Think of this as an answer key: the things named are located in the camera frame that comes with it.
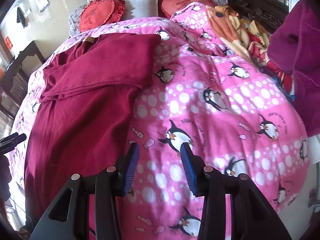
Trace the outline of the purple fleece garment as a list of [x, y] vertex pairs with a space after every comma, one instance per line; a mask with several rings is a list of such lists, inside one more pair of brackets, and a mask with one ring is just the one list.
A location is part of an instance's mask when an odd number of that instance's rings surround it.
[[268, 57], [293, 76], [296, 111], [308, 137], [319, 134], [319, 19], [305, 0], [296, 3], [271, 35]]

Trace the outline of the red heart pillow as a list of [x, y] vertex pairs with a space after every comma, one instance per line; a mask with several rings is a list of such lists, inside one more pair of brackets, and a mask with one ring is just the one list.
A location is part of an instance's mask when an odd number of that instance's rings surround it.
[[212, 0], [158, 0], [159, 17], [171, 18], [175, 12], [182, 10], [192, 2], [199, 2], [211, 7], [217, 6], [217, 3]]
[[92, 0], [80, 15], [81, 33], [105, 24], [117, 23], [125, 13], [123, 0]]

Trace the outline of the white square pillow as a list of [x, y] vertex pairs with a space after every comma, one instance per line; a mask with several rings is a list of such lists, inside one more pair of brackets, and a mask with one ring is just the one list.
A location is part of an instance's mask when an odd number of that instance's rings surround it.
[[121, 0], [125, 2], [125, 12], [121, 21], [134, 18], [157, 17], [158, 0]]

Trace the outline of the dark red fleece sweater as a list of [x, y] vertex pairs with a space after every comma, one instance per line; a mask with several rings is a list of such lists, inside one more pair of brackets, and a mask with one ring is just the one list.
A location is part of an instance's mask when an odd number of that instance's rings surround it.
[[[157, 34], [101, 35], [44, 68], [24, 174], [26, 207], [38, 220], [73, 174], [96, 175], [127, 154], [135, 98], [152, 85], [160, 41]], [[94, 206], [90, 196], [89, 230], [95, 229]]]

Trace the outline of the orange cartoon blanket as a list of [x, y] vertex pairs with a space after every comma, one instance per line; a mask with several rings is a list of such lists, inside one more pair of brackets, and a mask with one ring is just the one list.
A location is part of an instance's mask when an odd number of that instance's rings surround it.
[[260, 23], [240, 18], [230, 6], [207, 5], [206, 14], [211, 29], [228, 49], [272, 77], [286, 97], [295, 100], [292, 75], [284, 73], [269, 58], [270, 35]]

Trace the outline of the dark hanging cloth on wall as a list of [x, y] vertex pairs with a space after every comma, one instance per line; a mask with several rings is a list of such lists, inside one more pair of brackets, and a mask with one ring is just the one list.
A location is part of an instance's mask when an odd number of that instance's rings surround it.
[[23, 28], [26, 27], [25, 16], [22, 9], [19, 6], [17, 6], [17, 23], [20, 23]]

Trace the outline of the left red heart pillow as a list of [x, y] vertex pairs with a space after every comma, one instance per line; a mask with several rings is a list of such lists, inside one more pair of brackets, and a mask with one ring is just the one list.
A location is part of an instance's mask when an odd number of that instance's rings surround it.
[[125, 13], [123, 0], [92, 0], [80, 15], [81, 33], [105, 24], [117, 23]]

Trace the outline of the red wall sticker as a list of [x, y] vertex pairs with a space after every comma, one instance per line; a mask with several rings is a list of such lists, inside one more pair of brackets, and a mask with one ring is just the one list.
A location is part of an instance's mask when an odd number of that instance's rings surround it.
[[12, 42], [8, 36], [5, 38], [5, 44], [9, 50], [13, 48]]

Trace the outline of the pink penguin blanket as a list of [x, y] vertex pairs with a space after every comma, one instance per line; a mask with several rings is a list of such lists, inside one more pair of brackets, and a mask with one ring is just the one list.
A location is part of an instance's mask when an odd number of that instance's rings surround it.
[[248, 174], [276, 211], [295, 198], [309, 168], [309, 160], [299, 156], [307, 139], [300, 116], [271, 77], [227, 50], [209, 25], [206, 6], [193, 2], [169, 19], [135, 18], [69, 38], [31, 75], [12, 128], [27, 140], [9, 154], [25, 205], [25, 158], [45, 88], [44, 68], [79, 42], [112, 33], [161, 37], [152, 85], [135, 98], [127, 134], [140, 158], [136, 197], [123, 199], [119, 217], [124, 239], [198, 237], [203, 200], [188, 189], [180, 159], [185, 142], [221, 173]]

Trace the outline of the dark carved wooden headboard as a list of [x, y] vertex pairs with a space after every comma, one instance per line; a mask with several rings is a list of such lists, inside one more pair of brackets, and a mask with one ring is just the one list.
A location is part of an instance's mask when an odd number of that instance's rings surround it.
[[274, 33], [289, 13], [289, 7], [278, 0], [228, 0], [228, 5], [242, 18], [260, 23], [269, 33]]

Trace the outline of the dark wooden side table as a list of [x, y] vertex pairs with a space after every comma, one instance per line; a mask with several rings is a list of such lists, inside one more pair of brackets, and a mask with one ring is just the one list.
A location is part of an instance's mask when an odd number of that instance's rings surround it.
[[29, 77], [22, 69], [22, 63], [27, 57], [33, 56], [37, 56], [42, 64], [46, 62], [35, 41], [30, 42], [18, 57], [12, 60], [1, 77], [1, 112], [12, 119], [27, 94]]

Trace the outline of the right red heart pillow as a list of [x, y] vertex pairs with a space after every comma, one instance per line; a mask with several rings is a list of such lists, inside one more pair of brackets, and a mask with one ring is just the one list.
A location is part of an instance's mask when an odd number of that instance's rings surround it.
[[171, 18], [175, 12], [182, 10], [192, 2], [199, 2], [211, 7], [217, 6], [217, 3], [212, 0], [158, 0], [159, 17]]

